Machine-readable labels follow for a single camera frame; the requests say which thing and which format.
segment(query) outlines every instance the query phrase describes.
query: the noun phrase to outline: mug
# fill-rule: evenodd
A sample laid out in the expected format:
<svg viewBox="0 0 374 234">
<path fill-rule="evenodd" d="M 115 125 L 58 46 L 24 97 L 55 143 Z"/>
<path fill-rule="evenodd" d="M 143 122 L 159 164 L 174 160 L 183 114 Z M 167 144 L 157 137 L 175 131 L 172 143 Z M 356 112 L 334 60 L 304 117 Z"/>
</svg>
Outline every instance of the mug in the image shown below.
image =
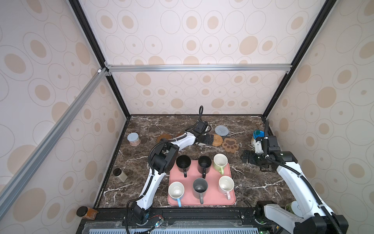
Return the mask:
<svg viewBox="0 0 374 234">
<path fill-rule="evenodd" d="M 234 181 L 230 176 L 222 176 L 218 181 L 218 190 L 230 200 L 230 192 L 234 189 Z"/>
<path fill-rule="evenodd" d="M 181 207 L 182 204 L 181 204 L 181 199 L 183 197 L 183 194 L 184 194 L 184 186 L 181 182 L 173 182 L 170 184 L 169 186 L 169 195 L 170 197 L 177 201 L 178 202 L 178 206 Z"/>
<path fill-rule="evenodd" d="M 187 155 L 181 155 L 177 158 L 177 167 L 180 172 L 184 173 L 184 177 L 187 177 L 187 171 L 190 169 L 191 159 Z"/>
<path fill-rule="evenodd" d="M 203 174 L 203 178 L 205 179 L 205 176 L 212 165 L 212 160 L 208 156 L 201 156 L 197 162 L 199 163 L 197 170 Z"/>
<path fill-rule="evenodd" d="M 204 204 L 204 196 L 208 189 L 208 183 L 203 178 L 197 178 L 192 184 L 193 196 L 200 199 L 200 204 Z"/>
<path fill-rule="evenodd" d="M 227 157 L 224 154 L 216 154 L 213 158 L 213 162 L 214 169 L 223 175 L 223 169 L 227 165 Z"/>
</svg>

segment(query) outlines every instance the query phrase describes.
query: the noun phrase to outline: vent grille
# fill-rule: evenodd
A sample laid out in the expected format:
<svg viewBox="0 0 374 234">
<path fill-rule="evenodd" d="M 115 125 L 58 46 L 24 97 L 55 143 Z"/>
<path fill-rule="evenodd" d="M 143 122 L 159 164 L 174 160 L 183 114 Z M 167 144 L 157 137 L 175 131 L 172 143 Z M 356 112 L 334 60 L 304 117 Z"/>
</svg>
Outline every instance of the vent grille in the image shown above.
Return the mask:
<svg viewBox="0 0 374 234">
<path fill-rule="evenodd" d="M 145 228 L 131 229 L 130 234 L 146 231 Z M 257 228 L 168 228 L 155 229 L 152 234 L 259 234 Z M 124 228 L 90 229 L 89 234 L 126 234 Z"/>
</svg>

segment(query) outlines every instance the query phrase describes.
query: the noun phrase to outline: light blue lid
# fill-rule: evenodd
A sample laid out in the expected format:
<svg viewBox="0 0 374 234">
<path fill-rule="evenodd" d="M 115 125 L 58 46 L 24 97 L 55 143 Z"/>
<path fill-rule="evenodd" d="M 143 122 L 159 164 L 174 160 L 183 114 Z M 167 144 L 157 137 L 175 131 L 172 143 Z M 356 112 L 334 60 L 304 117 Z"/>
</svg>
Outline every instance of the light blue lid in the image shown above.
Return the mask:
<svg viewBox="0 0 374 234">
<path fill-rule="evenodd" d="M 137 139 L 139 138 L 139 135 L 137 133 L 130 133 L 128 136 L 127 136 L 127 139 L 129 142 L 134 142 L 136 141 Z"/>
<path fill-rule="evenodd" d="M 218 125 L 215 129 L 214 129 L 215 133 L 217 133 L 218 135 L 220 136 L 227 136 L 229 134 L 229 130 L 223 126 L 223 125 Z"/>
</svg>

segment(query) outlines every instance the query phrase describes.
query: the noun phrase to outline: black lid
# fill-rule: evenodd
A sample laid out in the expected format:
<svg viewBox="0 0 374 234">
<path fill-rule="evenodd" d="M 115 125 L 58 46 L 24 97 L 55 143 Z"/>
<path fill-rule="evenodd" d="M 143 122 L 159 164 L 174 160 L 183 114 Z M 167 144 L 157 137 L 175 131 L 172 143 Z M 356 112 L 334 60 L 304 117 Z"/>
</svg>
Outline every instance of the black lid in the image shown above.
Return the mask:
<svg viewBox="0 0 374 234">
<path fill-rule="evenodd" d="M 87 211 L 88 211 L 87 206 L 81 206 L 81 207 L 79 207 L 78 210 L 77 210 L 77 215 L 78 215 L 79 217 L 83 217 L 83 216 L 85 216 L 85 215 L 87 214 Z"/>
<path fill-rule="evenodd" d="M 122 173 L 122 170 L 119 169 L 119 168 L 116 168 L 116 169 L 113 170 L 113 175 L 114 176 L 119 176 L 121 173 Z"/>
</svg>

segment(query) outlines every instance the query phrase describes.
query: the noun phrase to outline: brown coaster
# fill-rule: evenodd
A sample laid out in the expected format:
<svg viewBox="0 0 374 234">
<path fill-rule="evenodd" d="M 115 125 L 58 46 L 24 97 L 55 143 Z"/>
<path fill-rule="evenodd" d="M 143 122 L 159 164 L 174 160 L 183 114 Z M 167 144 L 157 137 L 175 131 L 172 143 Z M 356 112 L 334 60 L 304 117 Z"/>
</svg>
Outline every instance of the brown coaster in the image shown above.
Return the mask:
<svg viewBox="0 0 374 234">
<path fill-rule="evenodd" d="M 214 134 L 213 138 L 212 146 L 220 146 L 223 143 L 223 139 L 220 135 Z"/>
<path fill-rule="evenodd" d="M 232 138 L 225 138 L 223 141 L 222 147 L 225 149 L 226 152 L 235 153 L 239 149 L 239 146 L 235 139 Z"/>
<path fill-rule="evenodd" d="M 158 138 L 157 138 L 157 143 L 159 143 L 161 141 L 162 138 L 165 138 L 167 140 L 169 139 L 172 139 L 171 135 L 169 134 L 161 134 Z"/>
</svg>

